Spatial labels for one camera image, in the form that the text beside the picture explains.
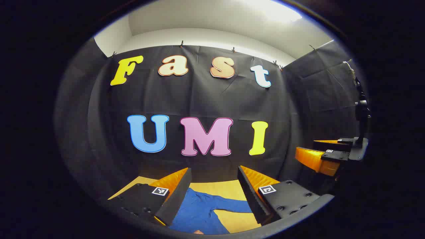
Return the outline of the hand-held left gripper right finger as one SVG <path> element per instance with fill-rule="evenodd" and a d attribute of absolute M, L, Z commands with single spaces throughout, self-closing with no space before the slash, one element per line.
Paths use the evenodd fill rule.
<path fill-rule="evenodd" d="M 288 218 L 317 200 L 320 195 L 293 180 L 278 181 L 248 167 L 238 167 L 238 180 L 258 224 Z"/>

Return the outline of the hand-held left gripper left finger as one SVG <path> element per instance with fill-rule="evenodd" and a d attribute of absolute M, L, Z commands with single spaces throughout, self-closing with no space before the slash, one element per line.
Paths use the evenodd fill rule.
<path fill-rule="evenodd" d="M 192 181 L 191 168 L 184 168 L 152 183 L 134 180 L 107 201 L 117 215 L 135 224 L 168 227 L 176 217 Z"/>

